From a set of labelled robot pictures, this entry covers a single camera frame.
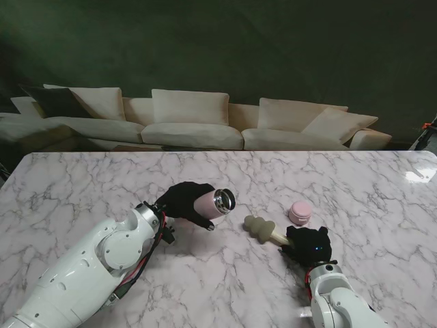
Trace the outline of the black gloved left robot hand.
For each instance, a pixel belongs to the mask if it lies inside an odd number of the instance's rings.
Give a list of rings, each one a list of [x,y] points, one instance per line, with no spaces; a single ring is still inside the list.
[[[213,190],[214,187],[208,183],[181,182],[170,187],[155,201],[155,205],[162,208],[168,217],[186,219],[201,228],[213,231],[215,225],[194,209],[195,201]]]

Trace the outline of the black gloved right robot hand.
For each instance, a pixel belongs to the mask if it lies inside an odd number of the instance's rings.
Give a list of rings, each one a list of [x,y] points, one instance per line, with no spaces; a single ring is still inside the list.
[[[281,251],[302,267],[313,267],[319,262],[329,262],[332,248],[327,227],[317,229],[287,228],[289,245],[282,245]]]

